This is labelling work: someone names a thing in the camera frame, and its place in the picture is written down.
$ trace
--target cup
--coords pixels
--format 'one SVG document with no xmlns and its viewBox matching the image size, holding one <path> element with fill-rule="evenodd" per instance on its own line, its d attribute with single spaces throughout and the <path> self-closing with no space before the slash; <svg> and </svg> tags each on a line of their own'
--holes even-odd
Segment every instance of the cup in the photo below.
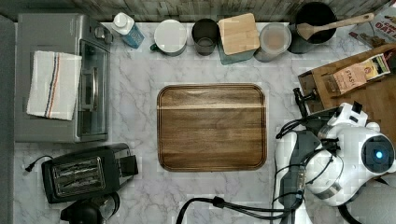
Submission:
<svg viewBox="0 0 396 224">
<path fill-rule="evenodd" d="M 320 2 L 311 2 L 303 5 L 298 9 L 294 21 L 289 25 L 291 31 L 291 43 L 288 51 L 295 54 L 303 54 L 314 49 L 332 38 L 336 29 L 317 32 L 312 35 L 308 40 L 302 38 L 297 29 L 297 24 L 308 23 L 310 25 L 320 26 L 326 25 L 331 22 L 338 21 L 332 9 Z"/>
<path fill-rule="evenodd" d="M 215 21 L 201 19 L 192 27 L 191 35 L 195 50 L 199 54 L 207 56 L 213 52 L 218 43 L 219 27 Z"/>
<path fill-rule="evenodd" d="M 151 50 L 177 56 L 187 46 L 187 30 L 179 21 L 162 21 L 155 29 L 154 42 L 155 44 L 150 46 Z"/>
<path fill-rule="evenodd" d="M 285 52 L 291 42 L 291 33 L 282 23 L 270 23 L 260 32 L 260 47 L 254 52 L 254 58 L 269 63 Z"/>
</svg>

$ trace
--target wooden spatula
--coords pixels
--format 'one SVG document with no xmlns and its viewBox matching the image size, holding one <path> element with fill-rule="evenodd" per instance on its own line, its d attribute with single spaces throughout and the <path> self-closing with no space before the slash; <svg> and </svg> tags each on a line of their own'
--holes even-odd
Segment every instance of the wooden spatula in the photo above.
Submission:
<svg viewBox="0 0 396 224">
<path fill-rule="evenodd" d="M 298 33 L 300 34 L 300 36 L 307 40 L 317 32 L 331 30 L 331 29 L 337 28 L 337 27 L 358 24 L 358 23 L 362 23 L 362 22 L 366 22 L 366 21 L 372 21 L 374 16 L 375 16 L 374 13 L 367 13 L 367 14 L 360 15 L 357 17 L 352 17 L 352 18 L 349 18 L 349 19 L 346 19 L 343 21 L 335 21 L 335 22 L 329 23 L 327 25 L 322 25 L 322 26 L 313 26 L 308 23 L 301 23 L 301 24 L 297 25 L 297 30 L 298 30 Z"/>
</svg>

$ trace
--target toaster slot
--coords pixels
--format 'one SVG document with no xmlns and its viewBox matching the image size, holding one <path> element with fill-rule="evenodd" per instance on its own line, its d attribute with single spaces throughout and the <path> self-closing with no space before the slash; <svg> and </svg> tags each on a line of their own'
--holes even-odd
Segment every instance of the toaster slot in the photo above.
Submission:
<svg viewBox="0 0 396 224">
<path fill-rule="evenodd" d="M 52 177 L 59 197 L 105 188 L 100 157 L 55 165 L 52 167 Z"/>
</svg>

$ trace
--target marble countertop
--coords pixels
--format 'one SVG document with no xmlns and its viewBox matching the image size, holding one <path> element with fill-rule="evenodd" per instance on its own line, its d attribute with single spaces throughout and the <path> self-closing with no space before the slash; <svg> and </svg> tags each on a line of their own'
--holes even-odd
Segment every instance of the marble countertop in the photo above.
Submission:
<svg viewBox="0 0 396 224">
<path fill-rule="evenodd" d="M 110 60 L 109 138 L 107 143 L 127 143 L 138 158 L 139 175 L 119 194 L 119 212 L 108 223 L 176 223 L 181 206 L 193 197 L 223 197 L 227 202 L 270 207 L 274 183 L 275 135 L 289 120 L 300 117 L 292 89 L 300 87 L 297 76 L 326 63 L 363 52 L 368 48 L 347 35 L 350 27 L 339 29 L 334 38 L 304 55 L 284 53 L 270 63 L 254 58 L 222 65 L 219 53 L 203 57 L 188 40 L 185 51 L 177 57 L 151 52 L 158 23 L 138 23 L 145 35 L 139 49 L 126 46 L 115 37 Z M 264 23 L 258 23 L 260 30 Z M 171 173 L 157 158 L 157 94 L 171 84 L 254 83 L 265 94 L 267 110 L 267 161 L 255 171 L 213 173 Z M 21 144 L 14 159 L 14 223 L 63 223 L 60 212 L 70 203 L 47 202 L 37 165 L 26 174 L 24 167 L 37 157 L 60 156 L 78 148 L 99 143 Z M 340 223 L 335 209 L 307 196 L 308 213 L 314 223 Z M 269 223 L 242 216 L 207 203 L 194 203 L 184 223 Z"/>
</svg>

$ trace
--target toaster oven door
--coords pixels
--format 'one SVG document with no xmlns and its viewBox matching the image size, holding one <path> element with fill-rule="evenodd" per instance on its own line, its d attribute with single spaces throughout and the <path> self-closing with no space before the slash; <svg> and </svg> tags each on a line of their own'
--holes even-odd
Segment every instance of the toaster oven door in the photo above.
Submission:
<svg viewBox="0 0 396 224">
<path fill-rule="evenodd" d="M 80 41 L 82 56 L 78 92 L 78 136 L 107 133 L 108 52 Z"/>
</svg>

